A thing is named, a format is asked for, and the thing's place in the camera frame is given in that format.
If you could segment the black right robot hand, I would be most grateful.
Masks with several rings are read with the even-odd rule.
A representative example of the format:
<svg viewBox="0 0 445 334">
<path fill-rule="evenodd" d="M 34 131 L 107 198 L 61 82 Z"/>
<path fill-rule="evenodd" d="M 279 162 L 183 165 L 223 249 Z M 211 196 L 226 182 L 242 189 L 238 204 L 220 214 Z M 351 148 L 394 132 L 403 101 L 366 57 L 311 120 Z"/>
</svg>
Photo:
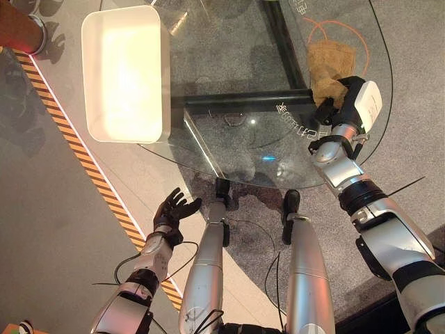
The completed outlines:
<svg viewBox="0 0 445 334">
<path fill-rule="evenodd" d="M 326 97 L 315 112 L 321 125 L 352 125 L 359 134 L 370 132 L 382 110 L 382 96 L 374 81 L 352 76 L 336 80 L 346 89 L 341 106 L 334 105 L 333 97 Z"/>
</svg>

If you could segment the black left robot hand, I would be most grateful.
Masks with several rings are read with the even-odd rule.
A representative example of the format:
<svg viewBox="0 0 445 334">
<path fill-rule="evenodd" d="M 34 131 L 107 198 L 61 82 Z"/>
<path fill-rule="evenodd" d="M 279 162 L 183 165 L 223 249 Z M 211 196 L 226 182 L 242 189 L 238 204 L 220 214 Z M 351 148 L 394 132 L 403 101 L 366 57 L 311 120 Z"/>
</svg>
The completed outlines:
<svg viewBox="0 0 445 334">
<path fill-rule="evenodd" d="M 159 205 L 153 218 L 154 231 L 161 228 L 165 231 L 178 230 L 180 220 L 193 215 L 201 206 L 201 198 L 188 202 L 184 193 L 177 187 Z"/>
</svg>

